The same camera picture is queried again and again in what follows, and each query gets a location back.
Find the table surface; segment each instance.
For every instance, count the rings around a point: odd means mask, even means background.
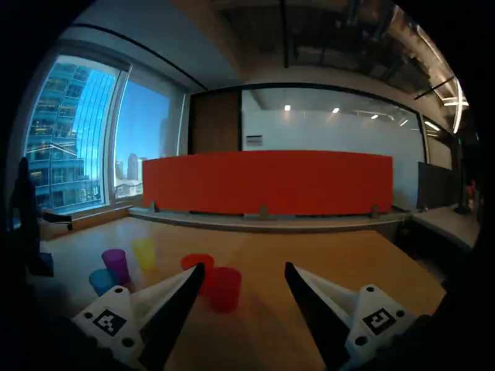
[[[142,272],[131,238],[155,241],[157,269]],[[73,316],[97,298],[89,274],[104,268],[101,253],[127,252],[131,289],[180,273],[180,259],[210,254],[216,266],[243,275],[239,308],[213,312],[198,297],[165,370],[318,370],[323,362],[284,279],[293,262],[346,288],[373,283],[415,315],[431,314],[444,295],[416,262],[374,231],[333,234],[256,234],[213,231],[124,218],[43,242],[53,254],[55,278],[34,278],[40,300]]]

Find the orange partition panel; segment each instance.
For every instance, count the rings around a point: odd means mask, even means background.
[[[144,201],[160,209],[349,215],[392,208],[392,157],[329,151],[239,151],[143,163]]]

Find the sky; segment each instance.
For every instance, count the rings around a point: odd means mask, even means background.
[[[128,81],[117,123],[116,161],[124,163],[131,153],[151,160],[160,156],[160,126],[168,117],[170,100],[153,90]]]

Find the fluorescent light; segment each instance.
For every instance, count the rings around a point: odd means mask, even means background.
[[[463,105],[463,106],[469,106],[469,103],[467,103],[467,102],[462,102],[462,105]],[[457,106],[457,102],[448,102],[448,103],[444,103],[444,106]]]
[[[462,116],[462,89],[460,88],[458,79],[455,79],[455,83],[457,84],[457,109],[455,110],[454,118],[454,134],[459,130],[460,118]]]
[[[440,131],[440,128],[438,128],[437,125],[433,125],[431,122],[429,121],[425,121],[424,122],[425,125],[428,125],[429,127],[432,127],[433,129],[435,129],[436,131]]]

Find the glass building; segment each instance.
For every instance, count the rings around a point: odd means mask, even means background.
[[[93,61],[58,57],[27,137],[39,207],[63,213],[103,203],[101,143],[117,76]]]

